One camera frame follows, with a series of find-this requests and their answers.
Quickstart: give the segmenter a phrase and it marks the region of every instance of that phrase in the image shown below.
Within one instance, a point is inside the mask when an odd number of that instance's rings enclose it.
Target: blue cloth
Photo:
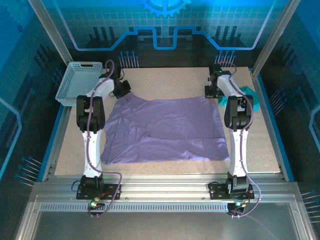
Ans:
[[[240,87],[240,90],[244,92],[246,95],[251,95],[253,97],[253,111],[257,112],[259,110],[259,105],[260,105],[258,94],[248,86]],[[228,100],[225,96],[219,96],[218,102],[219,102],[219,105],[226,106]]]
[[[104,126],[105,164],[229,159],[220,113],[205,97],[119,98]]]

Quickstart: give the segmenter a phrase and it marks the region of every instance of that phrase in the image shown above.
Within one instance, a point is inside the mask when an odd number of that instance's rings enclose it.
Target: speckled work surface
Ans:
[[[208,68],[128,68],[124,70],[125,79],[131,90],[140,98],[181,99],[204,95],[208,83]],[[247,67],[239,67],[234,80],[239,87],[249,86],[254,89]],[[106,119],[116,102],[115,97],[104,101]],[[225,107],[218,106],[221,118],[224,118]],[[227,146],[230,150],[230,136],[224,128]],[[100,151],[104,149],[106,135],[102,132]],[[123,174],[222,174],[229,169],[229,160],[225,161],[164,161],[130,164],[102,164],[102,169]],[[249,172],[279,172],[276,156],[270,141],[268,130],[261,110],[255,112],[247,139],[247,167]],[[55,175],[82,175],[84,170],[84,142],[76,124],[76,108],[73,107],[67,124],[62,148],[57,162]]]

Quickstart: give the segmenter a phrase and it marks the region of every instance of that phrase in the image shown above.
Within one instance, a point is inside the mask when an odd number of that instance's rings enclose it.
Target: purple cloth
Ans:
[[[226,138],[215,101],[119,98],[104,126],[105,164],[225,160]]]

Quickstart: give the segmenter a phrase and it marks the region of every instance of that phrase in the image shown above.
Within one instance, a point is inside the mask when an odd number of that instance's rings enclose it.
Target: blue edge trim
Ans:
[[[283,164],[284,164],[286,173],[288,175],[288,180],[289,180],[289,182],[294,182],[295,178],[294,178],[294,175],[293,175],[291,167],[290,167],[290,163],[289,163],[286,151],[285,151],[284,143],[282,142],[282,139],[281,139],[281,136],[280,136],[280,132],[279,132],[279,129],[278,129],[278,126],[277,126],[277,123],[276,123],[276,119],[275,119],[275,116],[274,116],[274,114],[272,112],[272,109],[271,109],[271,105],[270,105],[270,102],[269,102],[267,91],[265,89],[265,85],[264,85],[264,83],[262,81],[262,78],[261,78],[260,74],[258,74],[257,79],[258,79],[260,87],[261,87],[261,91],[262,91],[262,94],[263,94],[263,98],[265,100],[266,108],[267,108],[268,113],[270,115],[272,127],[274,129],[275,137],[276,137],[276,140],[278,142],[280,153],[281,153],[281,156],[282,156],[282,159],[283,159]]]
[[[291,167],[290,167],[290,164],[289,164],[289,160],[288,160],[288,157],[287,157],[287,154],[286,154],[286,151],[285,151],[285,147],[284,147],[284,144],[283,144],[283,142],[281,140],[281,136],[280,136],[279,129],[278,129],[278,126],[277,126],[277,123],[276,123],[276,119],[275,119],[275,116],[272,113],[272,109],[271,109],[270,102],[269,102],[269,99],[268,99],[268,95],[267,95],[267,92],[266,92],[266,89],[265,89],[265,85],[264,85],[264,83],[262,81],[262,78],[261,78],[260,74],[257,76],[257,79],[259,81],[259,84],[260,84],[260,87],[261,87],[261,91],[262,91],[262,94],[263,94],[263,98],[265,100],[265,104],[266,104],[268,113],[270,115],[272,127],[273,127],[274,132],[275,132],[275,137],[276,137],[276,140],[277,140],[279,148],[280,148],[280,153],[282,155],[282,159],[283,159],[283,163],[284,163],[284,167],[285,167],[286,173],[288,175],[288,180],[289,180],[289,182],[294,182],[295,178],[294,178],[294,175],[292,173],[292,170],[291,170]],[[50,152],[52,150],[52,146],[54,144],[54,140],[55,140],[55,137],[56,137],[56,134],[57,134],[57,130],[58,130],[58,126],[59,126],[59,123],[60,123],[60,120],[61,120],[61,116],[62,116],[63,110],[64,110],[64,107],[61,105],[60,108],[59,108],[58,114],[56,116],[55,122],[54,122],[54,126],[53,126],[53,129],[52,129],[51,137],[50,137],[48,146],[47,146],[46,151],[45,151],[45,155],[44,155],[43,162],[42,162],[42,165],[41,165],[41,169],[40,169],[40,172],[39,172],[39,175],[38,175],[38,178],[37,178],[37,182],[41,182],[42,178],[43,178],[43,176],[45,174],[46,166],[47,166],[48,160],[49,160],[49,155],[50,155]]]
[[[60,120],[61,120],[61,116],[62,116],[63,110],[64,110],[64,106],[60,105],[59,111],[58,111],[58,113],[56,115],[56,119],[55,119],[55,122],[54,122],[54,125],[53,125],[53,129],[52,129],[52,133],[51,133],[51,136],[50,136],[50,139],[49,139],[49,143],[48,143],[48,146],[46,147],[46,151],[45,151],[45,155],[44,155],[44,158],[43,158],[43,161],[42,161],[40,172],[39,172],[38,178],[36,180],[37,182],[42,182],[42,178],[43,178],[43,176],[45,174],[46,167],[47,167],[47,164],[48,164],[48,161],[49,161],[49,156],[50,156],[50,153],[51,153],[51,150],[52,150],[52,146],[54,144],[54,140],[56,138],[56,134],[57,134],[57,130],[58,130],[58,126],[59,126],[59,123],[60,123]]]

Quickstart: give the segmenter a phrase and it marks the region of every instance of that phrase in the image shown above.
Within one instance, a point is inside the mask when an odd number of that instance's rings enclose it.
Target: white plastic basket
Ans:
[[[86,95],[98,83],[103,73],[101,62],[72,61],[63,75],[55,99],[66,107],[75,107],[77,97]]]

